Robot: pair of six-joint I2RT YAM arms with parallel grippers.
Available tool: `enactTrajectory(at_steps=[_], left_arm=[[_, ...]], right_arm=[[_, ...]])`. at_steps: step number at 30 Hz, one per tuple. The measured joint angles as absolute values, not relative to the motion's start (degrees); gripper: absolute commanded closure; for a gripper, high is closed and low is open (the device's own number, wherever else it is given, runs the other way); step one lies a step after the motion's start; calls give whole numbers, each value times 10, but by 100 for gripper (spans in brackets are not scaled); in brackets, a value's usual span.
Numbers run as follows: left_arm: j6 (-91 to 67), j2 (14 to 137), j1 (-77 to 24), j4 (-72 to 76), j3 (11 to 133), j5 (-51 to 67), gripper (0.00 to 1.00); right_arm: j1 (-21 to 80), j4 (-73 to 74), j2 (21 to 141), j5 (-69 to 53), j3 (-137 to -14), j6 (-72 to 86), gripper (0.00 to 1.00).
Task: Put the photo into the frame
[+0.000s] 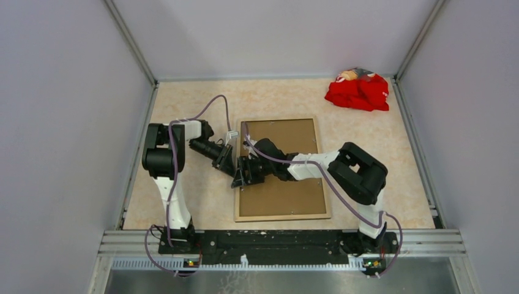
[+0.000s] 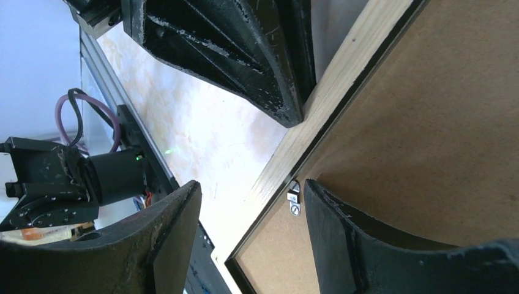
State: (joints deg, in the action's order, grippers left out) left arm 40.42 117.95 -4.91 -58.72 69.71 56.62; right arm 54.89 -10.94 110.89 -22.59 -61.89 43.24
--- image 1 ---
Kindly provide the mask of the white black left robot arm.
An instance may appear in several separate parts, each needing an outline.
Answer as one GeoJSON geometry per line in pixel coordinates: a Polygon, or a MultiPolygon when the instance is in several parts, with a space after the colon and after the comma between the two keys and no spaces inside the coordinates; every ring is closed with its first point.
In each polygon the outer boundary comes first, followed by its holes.
{"type": "Polygon", "coordinates": [[[196,246],[192,216],[185,202],[182,172],[185,148],[211,160],[216,170],[235,174],[233,146],[211,141],[214,131],[205,120],[175,121],[172,125],[150,123],[147,127],[141,163],[157,185],[166,212],[165,241],[182,253],[196,246]]]}

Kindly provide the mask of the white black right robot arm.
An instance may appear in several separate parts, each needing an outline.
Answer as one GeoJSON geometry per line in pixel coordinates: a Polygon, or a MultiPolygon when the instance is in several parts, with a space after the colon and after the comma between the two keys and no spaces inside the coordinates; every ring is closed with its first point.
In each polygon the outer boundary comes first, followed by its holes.
{"type": "Polygon", "coordinates": [[[284,153],[268,138],[246,138],[248,154],[237,161],[233,188],[261,184],[273,175],[281,181],[321,178],[360,220],[357,236],[343,244],[355,255],[380,250],[387,223],[383,194],[388,169],[352,142],[328,153],[284,153]]]}

